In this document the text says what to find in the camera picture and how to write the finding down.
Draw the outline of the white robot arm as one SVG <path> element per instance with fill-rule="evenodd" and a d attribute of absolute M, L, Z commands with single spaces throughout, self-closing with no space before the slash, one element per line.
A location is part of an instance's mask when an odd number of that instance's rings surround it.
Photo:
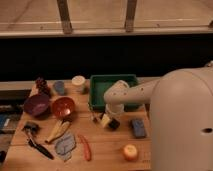
<path fill-rule="evenodd" d="M 111 113 L 150 105 L 152 171 L 213 171 L 213 61 L 131 88 L 117 82 L 104 101 Z"/>

